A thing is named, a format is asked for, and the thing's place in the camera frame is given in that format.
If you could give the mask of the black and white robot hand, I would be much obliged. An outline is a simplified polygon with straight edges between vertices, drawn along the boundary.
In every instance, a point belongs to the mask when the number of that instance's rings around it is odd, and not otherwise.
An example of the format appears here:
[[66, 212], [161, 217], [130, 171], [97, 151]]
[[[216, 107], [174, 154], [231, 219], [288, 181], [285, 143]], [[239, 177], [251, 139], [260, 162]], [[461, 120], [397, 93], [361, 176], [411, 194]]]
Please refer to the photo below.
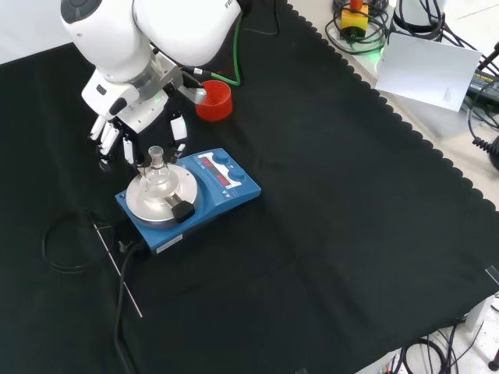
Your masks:
[[139, 135], [160, 118], [170, 126], [167, 162], [178, 161], [186, 148], [187, 130], [172, 96], [183, 85], [182, 73], [169, 73], [167, 81], [152, 98], [142, 101], [134, 85], [110, 83], [99, 72], [94, 72], [83, 89], [82, 98], [97, 113], [89, 138], [97, 144], [99, 167], [103, 172], [111, 170], [113, 153], [119, 146], [129, 166], [142, 168], [144, 155]]

